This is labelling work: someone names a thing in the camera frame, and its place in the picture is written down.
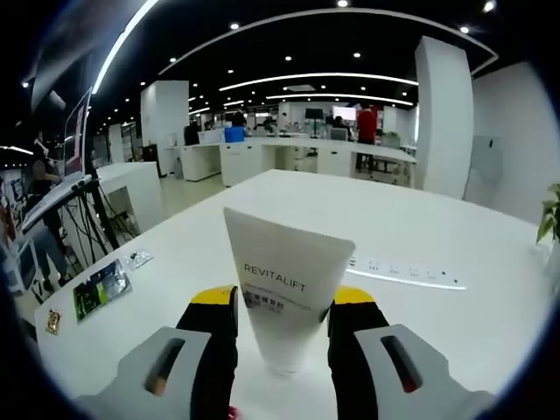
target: office chair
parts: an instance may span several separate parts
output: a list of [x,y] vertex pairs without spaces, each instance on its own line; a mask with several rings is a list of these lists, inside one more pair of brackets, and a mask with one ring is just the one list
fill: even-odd
[[[3,270],[8,278],[10,293],[14,296],[21,296],[31,289],[39,304],[43,304],[43,299],[40,297],[43,294],[43,275],[39,269],[33,240],[28,239],[15,256],[2,243],[0,253],[3,254],[0,255],[0,259],[3,259]],[[38,285],[38,293],[33,289],[35,285]]]
[[331,129],[330,136],[331,140],[340,140],[341,142],[348,141],[348,130],[347,129]]

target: monitor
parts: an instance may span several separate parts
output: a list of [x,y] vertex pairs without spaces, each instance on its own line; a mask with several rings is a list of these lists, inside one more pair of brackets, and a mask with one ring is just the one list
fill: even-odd
[[356,108],[332,107],[332,116],[341,116],[345,121],[356,121]]
[[305,119],[306,120],[322,120],[323,119],[323,109],[306,108],[305,109]]
[[91,88],[66,120],[64,128],[64,177],[85,175],[86,121],[88,120]]

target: table surface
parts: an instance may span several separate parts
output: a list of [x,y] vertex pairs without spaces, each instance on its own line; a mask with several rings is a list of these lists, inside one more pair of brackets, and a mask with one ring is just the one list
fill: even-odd
[[[224,206],[352,240],[361,255],[460,272],[464,291],[349,273],[343,284],[371,293],[390,324],[404,324],[444,354],[451,376],[471,390],[497,393],[505,387],[549,314],[551,298],[535,245],[535,226],[428,192],[268,171],[128,242],[36,310],[41,358],[69,396],[100,392],[114,379],[119,360],[161,326],[175,326],[198,292],[237,283]],[[132,292],[77,325],[72,289],[114,259],[124,261],[139,249],[147,249],[154,259],[129,273]],[[44,328],[50,309],[62,310],[58,336]],[[336,418],[324,325],[302,372],[291,379],[277,378],[263,365],[241,299],[237,347],[231,403],[248,418]]]
[[[333,151],[350,151],[352,153],[363,153],[373,155],[378,158],[399,160],[409,164],[415,164],[417,160],[411,155],[399,149],[389,147],[374,146],[372,144],[341,142],[338,140],[326,140],[320,138],[297,138],[297,137],[247,137],[245,144],[260,144],[263,146],[282,146],[282,147],[314,147],[326,148]],[[219,146],[224,143],[194,144],[185,147],[209,147]]]

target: floor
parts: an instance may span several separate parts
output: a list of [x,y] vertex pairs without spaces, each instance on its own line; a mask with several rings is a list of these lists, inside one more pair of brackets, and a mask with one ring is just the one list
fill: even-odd
[[[221,175],[202,179],[199,182],[187,182],[183,179],[167,177],[161,179],[161,187],[164,197],[165,217],[167,219],[226,189],[221,182]],[[124,235],[120,235],[118,237],[119,242],[123,242],[123,238]],[[54,289],[57,290],[59,288],[59,277],[52,263],[51,273],[51,283]],[[16,297],[14,300],[16,301],[19,316],[35,326],[34,313],[39,307],[39,303],[33,294],[28,292],[21,297]]]

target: red shirt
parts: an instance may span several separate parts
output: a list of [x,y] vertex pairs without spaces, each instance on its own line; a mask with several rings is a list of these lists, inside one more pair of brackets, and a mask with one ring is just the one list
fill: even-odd
[[377,116],[372,111],[361,111],[358,115],[358,138],[360,143],[373,143],[377,130]]

